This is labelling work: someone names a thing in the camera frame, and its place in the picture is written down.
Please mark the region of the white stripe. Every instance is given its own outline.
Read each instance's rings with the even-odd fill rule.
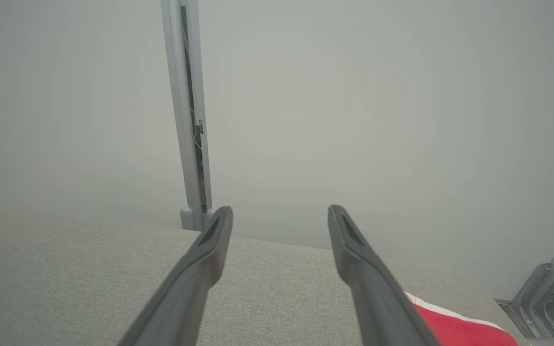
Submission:
[[[442,307],[438,307],[437,305],[429,304],[429,303],[425,302],[424,300],[422,300],[422,299],[420,299],[416,296],[413,296],[412,294],[409,294],[407,292],[404,292],[404,293],[407,296],[407,298],[409,298],[409,301],[412,302],[412,304],[416,304],[416,305],[420,306],[423,309],[428,309],[429,311],[440,313],[440,314],[446,315],[448,317],[458,318],[460,320],[467,321],[467,322],[474,322],[474,323],[484,324],[485,326],[495,327],[497,329],[500,329],[500,330],[504,331],[500,326],[497,326],[497,324],[494,324],[494,323],[491,323],[491,322],[488,322],[488,321],[475,320],[473,318],[464,317],[463,315],[459,315],[458,313],[455,313],[454,311],[450,311],[449,309],[444,309]]]

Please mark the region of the red cloth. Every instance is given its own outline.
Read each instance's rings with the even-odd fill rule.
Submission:
[[[442,346],[517,346],[497,324],[474,320],[406,293]]]

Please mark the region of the gray fabric surface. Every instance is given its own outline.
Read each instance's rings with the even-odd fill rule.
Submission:
[[[0,207],[0,345],[115,345],[197,235]],[[458,278],[385,261],[406,291],[527,344],[493,300]],[[361,342],[332,252],[233,237],[198,344]]]

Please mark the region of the white panel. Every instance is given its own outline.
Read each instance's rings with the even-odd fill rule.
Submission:
[[[180,227],[159,0],[0,1],[0,204]]]
[[[553,257],[554,2],[202,0],[200,28],[235,235],[330,248],[341,204],[495,298]]]

